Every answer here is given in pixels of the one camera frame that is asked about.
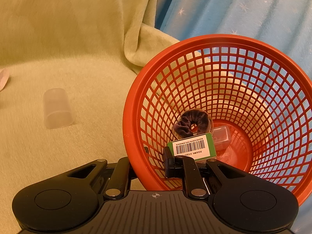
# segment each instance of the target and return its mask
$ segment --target orange plastic basket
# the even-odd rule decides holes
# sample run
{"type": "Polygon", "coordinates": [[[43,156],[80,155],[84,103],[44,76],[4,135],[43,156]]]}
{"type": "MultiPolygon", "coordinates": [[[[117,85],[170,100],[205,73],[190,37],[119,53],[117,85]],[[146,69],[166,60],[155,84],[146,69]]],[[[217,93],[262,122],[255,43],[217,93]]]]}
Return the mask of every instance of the orange plastic basket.
{"type": "Polygon", "coordinates": [[[205,35],[155,56],[135,79],[124,108],[126,151],[147,190],[181,189],[164,175],[163,148],[179,115],[208,112],[230,127],[218,159],[291,190],[312,190],[312,83],[289,57],[242,36],[205,35]]]}

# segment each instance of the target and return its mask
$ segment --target spoon head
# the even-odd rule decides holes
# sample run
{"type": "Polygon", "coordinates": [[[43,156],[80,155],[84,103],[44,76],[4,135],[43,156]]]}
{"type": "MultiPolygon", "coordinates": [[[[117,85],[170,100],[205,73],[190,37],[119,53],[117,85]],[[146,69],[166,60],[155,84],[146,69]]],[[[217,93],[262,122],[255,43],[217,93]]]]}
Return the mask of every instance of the spoon head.
{"type": "Polygon", "coordinates": [[[10,72],[7,68],[0,70],[0,91],[3,90],[4,86],[7,84],[10,72]]]}

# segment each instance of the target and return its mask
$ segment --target blue curtain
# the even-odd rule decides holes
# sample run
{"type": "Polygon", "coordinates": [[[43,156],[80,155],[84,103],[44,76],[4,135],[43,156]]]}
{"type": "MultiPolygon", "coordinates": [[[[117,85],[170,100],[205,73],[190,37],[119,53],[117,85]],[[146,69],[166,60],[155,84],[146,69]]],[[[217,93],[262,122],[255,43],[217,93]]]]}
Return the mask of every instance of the blue curtain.
{"type": "MultiPolygon", "coordinates": [[[[261,40],[312,79],[312,0],[158,0],[155,26],[178,40],[213,33],[261,40]]],[[[292,230],[312,234],[312,196],[292,230]]]]}

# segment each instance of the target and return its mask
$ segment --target yellow fabric surface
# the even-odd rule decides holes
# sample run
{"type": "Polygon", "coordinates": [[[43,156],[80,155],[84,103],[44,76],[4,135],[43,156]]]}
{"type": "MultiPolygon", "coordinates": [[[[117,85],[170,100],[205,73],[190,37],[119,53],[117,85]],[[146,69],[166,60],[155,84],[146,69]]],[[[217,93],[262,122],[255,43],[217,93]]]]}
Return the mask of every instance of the yellow fabric surface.
{"type": "Polygon", "coordinates": [[[156,0],[0,0],[0,226],[23,187],[98,158],[126,156],[127,92],[153,56],[177,40],[154,29],[156,0]],[[76,114],[61,129],[43,124],[43,94],[64,88],[76,114]]]}

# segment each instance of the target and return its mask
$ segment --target basket rim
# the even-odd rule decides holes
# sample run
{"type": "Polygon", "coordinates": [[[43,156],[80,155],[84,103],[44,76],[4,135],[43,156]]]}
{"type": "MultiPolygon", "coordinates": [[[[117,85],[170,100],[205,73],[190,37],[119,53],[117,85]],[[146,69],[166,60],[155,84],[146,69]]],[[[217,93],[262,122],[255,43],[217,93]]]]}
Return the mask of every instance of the basket rim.
{"type": "MultiPolygon", "coordinates": [[[[245,46],[252,46],[254,49],[259,49],[261,53],[267,53],[269,56],[274,57],[274,61],[277,64],[283,64],[288,71],[292,71],[295,74],[294,80],[300,82],[300,88],[306,94],[310,103],[312,103],[312,82],[310,78],[305,74],[302,68],[299,67],[291,58],[275,47],[266,44],[262,41],[239,35],[230,34],[211,34],[193,37],[190,39],[182,40],[172,46],[167,47],[165,50],[153,57],[140,71],[135,78],[124,105],[123,113],[123,137],[124,144],[129,157],[129,161],[137,174],[139,180],[147,190],[170,190],[163,184],[159,176],[155,173],[151,167],[150,162],[145,156],[144,151],[141,150],[141,143],[136,135],[140,135],[138,119],[140,118],[139,103],[142,98],[145,97],[145,88],[149,87],[154,78],[158,75],[159,70],[162,67],[155,69],[156,64],[165,64],[169,61],[174,54],[178,56],[181,53],[185,53],[185,50],[192,48],[193,50],[203,44],[238,44],[245,46]]],[[[310,172],[312,164],[309,166],[307,172],[310,172]]],[[[301,180],[301,185],[296,190],[296,197],[301,205],[306,198],[312,192],[312,175],[305,175],[301,180]]]]}

